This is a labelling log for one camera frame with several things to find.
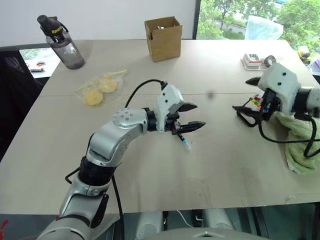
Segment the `gray water bottle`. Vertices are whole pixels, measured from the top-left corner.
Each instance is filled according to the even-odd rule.
[[[68,29],[58,21],[56,16],[40,15],[37,21],[46,35],[46,42],[68,69],[79,69],[85,64],[85,60],[72,41]]]

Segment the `yellow object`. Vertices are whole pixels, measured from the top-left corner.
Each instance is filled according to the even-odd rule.
[[[117,89],[118,82],[111,76],[106,76],[99,81],[99,90],[103,93],[112,93]]]
[[[97,89],[88,89],[84,93],[83,103],[88,106],[94,106],[100,104],[104,96]]]

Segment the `cardboard box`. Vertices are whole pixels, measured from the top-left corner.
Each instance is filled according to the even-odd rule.
[[[174,16],[144,22],[149,53],[154,62],[180,56],[183,26]]]

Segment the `cloth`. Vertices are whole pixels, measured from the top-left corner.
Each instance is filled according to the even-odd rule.
[[[290,129],[287,138],[288,141],[310,139],[312,134],[311,122],[298,120],[293,116],[287,116],[281,112],[277,112],[276,117],[282,125]],[[315,138],[318,139],[320,138],[320,121],[317,118],[314,118],[314,120],[317,129]],[[317,154],[311,158],[305,158],[304,151],[307,144],[307,142],[285,144],[286,162],[289,169],[295,171],[297,174],[313,174],[317,170],[316,161],[320,160],[320,154]],[[309,154],[313,153],[319,148],[320,142],[315,141],[309,150]]]

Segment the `pen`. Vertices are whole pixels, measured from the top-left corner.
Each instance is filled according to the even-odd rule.
[[[191,149],[191,146],[189,145],[189,143],[187,142],[187,140],[184,138],[184,136],[182,136],[181,133],[178,133],[177,135],[178,135],[178,137],[181,139],[182,144],[185,146],[185,148],[186,148],[187,150],[190,150],[190,149]]]

